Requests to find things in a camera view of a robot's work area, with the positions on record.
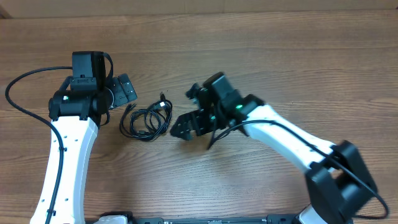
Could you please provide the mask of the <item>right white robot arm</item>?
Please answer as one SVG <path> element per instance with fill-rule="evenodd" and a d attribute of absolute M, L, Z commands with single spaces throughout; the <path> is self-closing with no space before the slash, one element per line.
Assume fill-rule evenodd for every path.
<path fill-rule="evenodd" d="M 377 187 L 357 147 L 349 141 L 334 144 L 284 119 L 264 100 L 241 96 L 223 72 L 202 85 L 194 84 L 187 98 L 198 109 L 179 116 L 172 136 L 189 141 L 212 134 L 209 145 L 232 131 L 263 142 L 284 156 L 305 176 L 310 204 L 292 223 L 352 223 Z"/>

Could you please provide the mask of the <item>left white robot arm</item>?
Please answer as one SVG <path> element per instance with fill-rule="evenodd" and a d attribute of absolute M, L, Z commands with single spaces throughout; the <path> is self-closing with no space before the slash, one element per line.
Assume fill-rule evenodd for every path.
<path fill-rule="evenodd" d="M 49 100 L 53 126 L 49 161 L 31 223 L 84 223 L 84 195 L 91 150 L 102 115 L 136 100 L 126 74 L 114 77 L 105 52 L 72 54 L 72 75 Z"/>

